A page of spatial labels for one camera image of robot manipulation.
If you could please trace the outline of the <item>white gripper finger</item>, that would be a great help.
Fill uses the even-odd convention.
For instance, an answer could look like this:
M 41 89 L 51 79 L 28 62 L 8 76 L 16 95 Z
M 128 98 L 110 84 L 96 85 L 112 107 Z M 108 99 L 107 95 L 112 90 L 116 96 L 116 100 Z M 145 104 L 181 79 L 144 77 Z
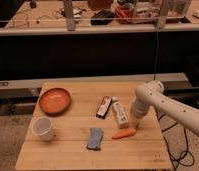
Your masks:
M 130 125 L 133 128 L 137 128 L 141 119 L 142 119 L 142 116 L 131 115 L 130 116 Z

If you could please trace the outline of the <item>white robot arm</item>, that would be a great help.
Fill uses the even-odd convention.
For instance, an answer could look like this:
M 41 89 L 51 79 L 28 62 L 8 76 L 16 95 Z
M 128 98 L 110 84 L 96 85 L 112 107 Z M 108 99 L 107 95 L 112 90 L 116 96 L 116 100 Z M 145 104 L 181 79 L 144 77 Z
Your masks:
M 173 100 L 163 94 L 164 86 L 158 81 L 139 84 L 135 100 L 131 103 L 130 123 L 136 127 L 151 106 L 169 115 L 199 137 L 199 109 Z

